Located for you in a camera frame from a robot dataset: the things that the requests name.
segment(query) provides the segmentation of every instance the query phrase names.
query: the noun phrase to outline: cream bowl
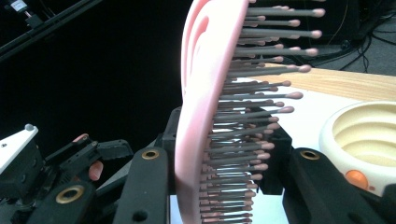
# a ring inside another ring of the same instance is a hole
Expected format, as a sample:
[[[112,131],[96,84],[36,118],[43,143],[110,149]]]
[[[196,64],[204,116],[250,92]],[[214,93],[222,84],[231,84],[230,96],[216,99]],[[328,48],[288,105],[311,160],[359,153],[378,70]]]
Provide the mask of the cream bowl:
[[[319,148],[349,183],[381,196],[396,183],[396,102],[372,101],[334,113]]]

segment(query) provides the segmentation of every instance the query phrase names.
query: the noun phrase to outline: orange object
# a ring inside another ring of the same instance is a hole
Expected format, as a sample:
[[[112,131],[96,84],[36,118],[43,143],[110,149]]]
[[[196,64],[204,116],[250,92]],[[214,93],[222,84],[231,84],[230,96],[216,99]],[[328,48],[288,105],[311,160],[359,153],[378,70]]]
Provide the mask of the orange object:
[[[350,183],[355,185],[356,187],[359,187],[361,189],[368,189],[369,187],[369,182],[366,178],[366,176],[357,170],[351,170],[346,173],[346,180]]]

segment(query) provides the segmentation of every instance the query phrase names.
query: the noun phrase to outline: black cable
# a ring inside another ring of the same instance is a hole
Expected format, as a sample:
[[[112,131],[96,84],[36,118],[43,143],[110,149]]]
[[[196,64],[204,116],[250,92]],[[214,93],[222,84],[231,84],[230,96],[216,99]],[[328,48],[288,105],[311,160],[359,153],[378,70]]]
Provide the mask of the black cable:
[[[388,41],[387,39],[381,38],[381,37],[379,37],[379,36],[377,36],[377,35],[375,35],[375,34],[371,34],[371,36],[372,36],[373,38],[379,40],[379,41],[382,41],[382,42],[385,42],[385,43],[387,43],[387,44],[396,46],[396,42]]]
[[[363,57],[363,66],[364,66],[364,73],[368,73],[368,71],[367,71],[367,69],[369,68],[369,64],[370,64],[370,61],[368,60],[368,58],[366,57],[366,55],[364,54],[364,51],[363,51],[363,46],[361,46],[359,49],[358,49],[358,53],[359,53],[359,55],[362,55],[362,57]]]
[[[349,6],[349,0],[346,1],[346,8],[345,8],[345,11],[344,11],[343,19],[341,20],[341,24],[340,24],[340,26],[338,27],[337,31],[336,31],[336,32],[334,33],[334,35],[332,36],[332,38],[329,40],[329,42],[327,43],[327,45],[330,45],[330,43],[332,43],[332,40],[338,35],[338,33],[340,32],[341,28],[343,27],[344,22],[345,22],[346,17],[347,17],[347,9],[348,9],[348,6]]]
[[[50,10],[50,8],[47,7],[47,6],[44,4],[43,0],[39,0],[39,2],[40,2],[40,4],[41,4],[41,6],[43,7],[45,14],[48,15],[49,18],[56,16],[56,14],[54,14],[54,13]]]
[[[374,32],[380,33],[380,34],[395,34],[396,33],[396,31],[381,31],[381,30],[374,30]]]
[[[378,28],[380,25],[384,24],[385,22],[391,20],[394,16],[396,16],[396,13],[393,13],[391,15],[389,15],[388,17],[379,20],[379,22],[375,25],[375,28],[373,29],[373,32],[375,32],[375,29]]]
[[[359,58],[364,56],[364,53],[370,48],[371,43],[372,43],[372,38],[370,35],[367,35],[366,38],[368,38],[368,43],[366,48],[362,51],[362,53],[360,53],[358,55],[358,57],[356,57],[354,60],[352,60],[351,62],[347,63],[346,65],[344,65],[342,68],[340,68],[340,71],[344,71],[346,68],[348,68],[350,65],[352,65],[354,62],[356,62]]]

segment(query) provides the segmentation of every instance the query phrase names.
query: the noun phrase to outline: screw hole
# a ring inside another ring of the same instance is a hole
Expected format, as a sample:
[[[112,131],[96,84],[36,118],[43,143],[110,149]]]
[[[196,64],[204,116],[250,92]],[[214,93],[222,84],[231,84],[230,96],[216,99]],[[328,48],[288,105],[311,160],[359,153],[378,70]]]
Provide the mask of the screw hole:
[[[56,196],[56,202],[71,203],[81,197],[83,193],[84,187],[81,185],[75,185],[64,189],[60,193],[58,193],[58,195]]]
[[[134,222],[142,222],[148,219],[148,213],[146,211],[137,211],[132,216],[132,221]]]
[[[145,160],[154,160],[155,158],[157,158],[159,156],[160,156],[160,152],[156,149],[146,151],[142,154],[142,157]]]
[[[300,152],[301,155],[311,161],[316,161],[320,158],[319,154],[314,152],[314,151],[308,151],[308,150],[304,150]]]

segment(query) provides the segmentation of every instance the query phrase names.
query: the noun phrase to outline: hairbrush bristle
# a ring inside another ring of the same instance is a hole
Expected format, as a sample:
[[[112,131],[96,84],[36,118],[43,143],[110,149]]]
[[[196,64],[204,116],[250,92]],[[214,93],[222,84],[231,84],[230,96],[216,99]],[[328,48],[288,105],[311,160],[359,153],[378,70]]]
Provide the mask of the hairbrush bristle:
[[[319,38],[320,31],[296,27],[293,16],[323,16],[323,9],[249,7],[249,0],[196,0],[182,43],[183,106],[177,128],[177,198],[183,223],[250,223],[249,211],[262,171],[268,166],[269,136],[280,126],[276,114],[292,106],[274,99],[301,99],[290,86],[246,77],[306,73],[309,65],[269,67],[283,55],[318,54],[316,49],[285,49],[281,38]],[[284,21],[268,20],[283,16]]]

